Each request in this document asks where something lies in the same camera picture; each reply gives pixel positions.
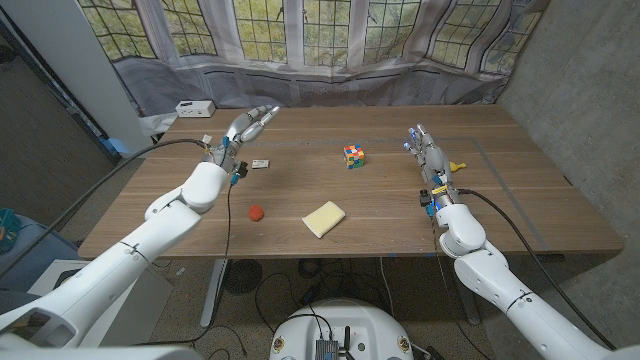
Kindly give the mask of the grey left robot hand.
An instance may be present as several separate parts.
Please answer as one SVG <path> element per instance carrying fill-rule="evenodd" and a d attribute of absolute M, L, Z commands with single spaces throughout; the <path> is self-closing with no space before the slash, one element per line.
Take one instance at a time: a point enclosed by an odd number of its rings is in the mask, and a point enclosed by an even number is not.
<path fill-rule="evenodd" d="M 279 111 L 279 106 L 263 105 L 236 117 L 221 142 L 212 148 L 212 162 L 232 173 L 238 167 L 236 155 L 240 148 L 256 140 Z"/>

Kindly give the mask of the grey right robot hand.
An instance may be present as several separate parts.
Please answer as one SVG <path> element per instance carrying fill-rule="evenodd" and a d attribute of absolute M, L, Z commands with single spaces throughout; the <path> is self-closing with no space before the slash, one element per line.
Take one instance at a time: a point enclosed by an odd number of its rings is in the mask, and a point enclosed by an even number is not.
<path fill-rule="evenodd" d="M 409 129 L 409 136 L 410 142 L 405 142 L 404 148 L 416 158 L 424 182 L 432 185 L 430 190 L 420 191 L 420 205 L 444 207 L 458 203 L 458 191 L 453 186 L 450 162 L 445 152 L 420 123 Z"/>

